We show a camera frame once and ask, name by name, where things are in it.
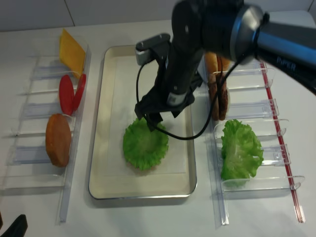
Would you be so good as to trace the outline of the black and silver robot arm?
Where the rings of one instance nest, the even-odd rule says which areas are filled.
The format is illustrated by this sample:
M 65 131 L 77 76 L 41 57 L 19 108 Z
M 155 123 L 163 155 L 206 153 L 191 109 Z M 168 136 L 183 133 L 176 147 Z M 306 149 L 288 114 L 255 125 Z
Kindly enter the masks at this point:
M 46 164 L 15 165 L 1 172 L 0 211 L 6 226 L 20 214 L 27 219 L 28 237 L 313 237 L 315 216 L 303 218 L 297 189 L 310 194 L 307 211 L 315 210 L 316 167 L 316 58 L 308 57 L 300 43 L 315 44 L 314 29 L 270 21 L 263 12 L 245 6 L 225 16 L 200 2 L 199 22 L 176 5 L 171 21 L 75 27 L 91 52 L 81 127 L 74 136 L 76 159 L 70 161 L 67 221 L 55 225 L 52 193 L 61 169 Z M 272 88 L 251 90 L 255 77 L 230 75 L 227 86 L 232 103 L 252 103 L 271 95 L 281 109 L 271 119 L 248 119 L 263 147 L 289 145 L 291 164 L 259 167 L 254 178 L 222 181 L 221 143 L 224 122 L 211 123 L 208 88 L 194 92 L 195 101 L 178 117 L 162 114 L 172 137 L 162 163 L 140 171 L 125 162 L 122 140 L 136 119 L 135 104 L 153 87 L 157 62 L 141 68 L 136 43 L 159 33 L 174 35 L 182 53 L 196 46 L 223 52 L 231 60 L 248 49 L 276 66 Z

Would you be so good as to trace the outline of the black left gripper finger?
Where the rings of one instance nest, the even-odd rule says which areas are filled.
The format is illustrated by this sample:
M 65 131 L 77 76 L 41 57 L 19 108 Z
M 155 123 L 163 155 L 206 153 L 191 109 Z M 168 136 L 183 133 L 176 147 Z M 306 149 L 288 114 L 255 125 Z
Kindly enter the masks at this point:
M 19 215 L 1 237 L 24 237 L 27 230 L 27 218 L 25 214 Z

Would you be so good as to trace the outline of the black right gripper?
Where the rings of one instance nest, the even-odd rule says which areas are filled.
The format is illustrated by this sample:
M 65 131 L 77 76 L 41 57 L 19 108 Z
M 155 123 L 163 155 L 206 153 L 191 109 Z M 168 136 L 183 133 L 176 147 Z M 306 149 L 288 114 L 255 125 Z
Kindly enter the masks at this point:
M 135 105 L 139 120 L 144 118 L 150 131 L 163 121 L 160 113 L 171 112 L 176 118 L 194 102 L 192 80 L 203 55 L 203 49 L 185 52 L 170 43 L 165 62 L 158 64 L 154 86 Z

